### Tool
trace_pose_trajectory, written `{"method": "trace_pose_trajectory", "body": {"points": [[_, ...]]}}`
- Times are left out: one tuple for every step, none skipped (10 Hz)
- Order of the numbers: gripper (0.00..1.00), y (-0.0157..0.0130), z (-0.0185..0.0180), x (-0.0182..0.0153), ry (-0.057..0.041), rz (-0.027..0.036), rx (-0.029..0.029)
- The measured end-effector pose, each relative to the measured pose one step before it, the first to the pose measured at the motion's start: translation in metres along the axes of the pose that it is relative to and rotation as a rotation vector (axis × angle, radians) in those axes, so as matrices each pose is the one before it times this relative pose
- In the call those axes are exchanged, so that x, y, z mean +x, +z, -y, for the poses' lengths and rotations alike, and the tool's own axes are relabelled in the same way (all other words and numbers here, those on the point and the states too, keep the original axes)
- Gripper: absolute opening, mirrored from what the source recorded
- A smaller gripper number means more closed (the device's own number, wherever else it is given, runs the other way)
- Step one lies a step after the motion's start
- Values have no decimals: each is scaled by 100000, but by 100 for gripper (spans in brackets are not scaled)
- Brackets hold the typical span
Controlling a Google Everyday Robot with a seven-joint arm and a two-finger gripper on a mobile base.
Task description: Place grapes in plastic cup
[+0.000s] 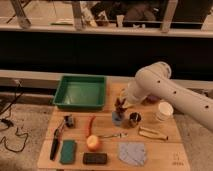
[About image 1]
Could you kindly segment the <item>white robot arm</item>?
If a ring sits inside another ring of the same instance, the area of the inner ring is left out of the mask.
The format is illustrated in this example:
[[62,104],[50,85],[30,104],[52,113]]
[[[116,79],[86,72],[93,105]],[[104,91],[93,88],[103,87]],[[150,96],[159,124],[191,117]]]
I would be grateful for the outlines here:
[[150,94],[155,95],[213,132],[213,99],[176,84],[170,79],[171,74],[166,62],[143,67],[120,93],[120,98],[126,105],[134,105]]

